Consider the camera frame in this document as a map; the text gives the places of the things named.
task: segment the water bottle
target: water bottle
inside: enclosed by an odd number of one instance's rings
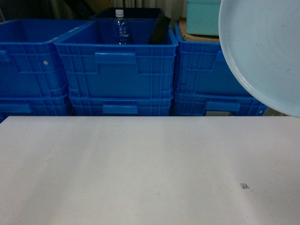
[[[129,29],[128,23],[124,19],[123,9],[116,9],[116,18],[113,22],[114,34],[116,42],[119,45],[125,45],[129,43]]]

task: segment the crate handle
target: crate handle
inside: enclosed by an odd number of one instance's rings
[[[0,104],[1,113],[31,113],[32,110],[27,104]]]
[[[136,64],[135,52],[96,52],[95,62],[102,64]]]
[[[225,57],[222,51],[217,52],[216,61],[225,61]]]
[[[6,50],[0,50],[0,62],[10,62],[9,56]]]
[[[208,101],[206,103],[205,110],[207,110],[207,111],[238,112],[240,110],[240,103]]]
[[[137,114],[137,105],[103,105],[103,114]]]

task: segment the white table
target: white table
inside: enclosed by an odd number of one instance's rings
[[[300,224],[300,119],[9,117],[0,224]]]

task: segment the white surface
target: white surface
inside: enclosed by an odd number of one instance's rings
[[[296,225],[299,133],[292,117],[9,117],[0,224]]]
[[[219,36],[241,85],[267,106],[300,117],[300,1],[222,0]]]

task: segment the plastic plate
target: plastic plate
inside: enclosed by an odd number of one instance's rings
[[[222,51],[240,84],[267,106],[300,117],[300,1],[222,0]]]

